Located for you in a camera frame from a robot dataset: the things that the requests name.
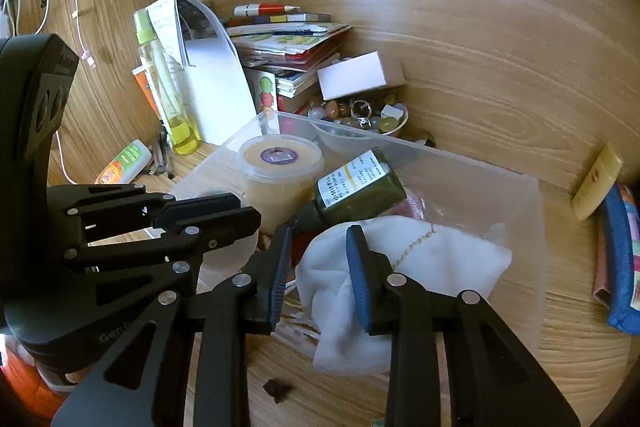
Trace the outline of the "white drawstring cloth pouch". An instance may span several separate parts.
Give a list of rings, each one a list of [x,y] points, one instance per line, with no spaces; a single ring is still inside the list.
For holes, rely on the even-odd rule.
[[[434,360],[434,295],[488,297],[510,249],[402,216],[345,222],[311,241],[295,269],[300,302],[319,329],[314,368],[362,376],[392,369],[398,340],[413,362]]]

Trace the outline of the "dark green glass bottle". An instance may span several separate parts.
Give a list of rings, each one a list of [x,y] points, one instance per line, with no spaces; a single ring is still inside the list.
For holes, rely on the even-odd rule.
[[[407,198],[405,187],[382,150],[370,148],[347,164],[322,176],[312,199],[296,216],[305,232],[379,216]]]

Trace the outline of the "white round plastic container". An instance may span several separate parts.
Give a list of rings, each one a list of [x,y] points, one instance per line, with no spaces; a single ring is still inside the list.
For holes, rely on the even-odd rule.
[[[210,291],[219,283],[233,277],[246,265],[256,251],[259,232],[238,239],[232,245],[209,251],[203,256],[198,273],[198,293]]]

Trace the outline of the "white orange-label sanitizer bottle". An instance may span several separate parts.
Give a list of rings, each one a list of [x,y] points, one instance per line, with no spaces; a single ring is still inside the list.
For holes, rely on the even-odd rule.
[[[140,140],[134,140],[107,164],[96,178],[96,184],[129,184],[151,159],[151,151]]]

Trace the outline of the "black metal hair clips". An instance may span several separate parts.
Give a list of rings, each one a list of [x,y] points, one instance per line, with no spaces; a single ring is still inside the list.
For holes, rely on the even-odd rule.
[[[151,146],[152,160],[150,173],[153,176],[167,176],[169,180],[175,178],[174,151],[169,135],[163,124]]]

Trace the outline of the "orange jacket sleeve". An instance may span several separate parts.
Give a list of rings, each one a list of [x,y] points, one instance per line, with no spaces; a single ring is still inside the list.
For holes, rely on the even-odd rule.
[[[40,426],[50,426],[66,398],[47,386],[35,366],[29,365],[10,350],[6,350],[6,361],[1,372],[26,411]]]

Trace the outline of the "yellow-green spray bottle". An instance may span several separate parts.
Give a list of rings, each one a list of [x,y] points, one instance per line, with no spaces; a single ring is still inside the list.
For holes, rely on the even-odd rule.
[[[134,12],[134,28],[137,33],[141,64],[148,74],[152,95],[167,129],[172,148],[179,155],[194,153],[200,146],[200,141],[184,109],[182,98],[166,62],[163,45],[157,37],[146,9]]]

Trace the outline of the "cream jar with lid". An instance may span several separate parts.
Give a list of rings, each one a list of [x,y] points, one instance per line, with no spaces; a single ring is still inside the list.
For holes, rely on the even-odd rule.
[[[290,134],[268,134],[247,140],[236,160],[246,201],[262,216],[260,231],[272,235],[311,198],[324,171],[320,147]]]

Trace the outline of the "orange and white tube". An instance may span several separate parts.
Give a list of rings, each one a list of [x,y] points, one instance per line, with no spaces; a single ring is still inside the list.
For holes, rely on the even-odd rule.
[[[154,96],[151,90],[151,86],[149,84],[149,79],[148,76],[146,75],[146,69],[144,66],[138,66],[136,68],[134,68],[132,71],[132,75],[134,75],[134,80],[137,81],[137,85],[139,86],[140,90],[142,91],[145,100],[148,102],[149,106],[151,107],[154,115],[156,116],[156,118],[158,120],[161,120],[162,117],[160,117],[160,111],[158,110],[155,100],[154,100]]]

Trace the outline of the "blue patchwork pencil pouch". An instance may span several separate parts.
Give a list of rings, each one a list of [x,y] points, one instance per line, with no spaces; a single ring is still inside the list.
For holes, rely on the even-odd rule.
[[[608,308],[608,325],[639,335],[639,210],[634,194],[615,184],[600,207],[593,298]]]

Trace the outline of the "stack of booklets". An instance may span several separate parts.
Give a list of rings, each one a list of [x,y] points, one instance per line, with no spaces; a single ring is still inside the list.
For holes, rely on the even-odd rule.
[[[256,109],[279,108],[317,82],[317,72],[340,58],[352,26],[296,5],[243,4],[222,21],[239,53]]]

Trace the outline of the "cream yellow lotion tube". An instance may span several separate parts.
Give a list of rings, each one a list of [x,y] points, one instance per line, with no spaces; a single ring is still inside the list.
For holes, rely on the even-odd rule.
[[[578,221],[589,218],[604,201],[623,167],[623,156],[608,142],[582,180],[570,207]]]

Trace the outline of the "bowl of beads and rings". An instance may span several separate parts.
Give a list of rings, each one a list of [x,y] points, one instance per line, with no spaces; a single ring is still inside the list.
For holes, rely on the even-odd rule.
[[[397,90],[363,92],[326,102],[313,98],[303,115],[387,136],[397,136],[409,120],[408,107]]]

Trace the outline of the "small white cardboard box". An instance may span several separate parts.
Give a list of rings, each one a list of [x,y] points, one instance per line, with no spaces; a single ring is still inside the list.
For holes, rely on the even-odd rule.
[[[363,54],[326,66],[319,69],[317,75],[324,101],[406,84],[398,58],[380,52]]]

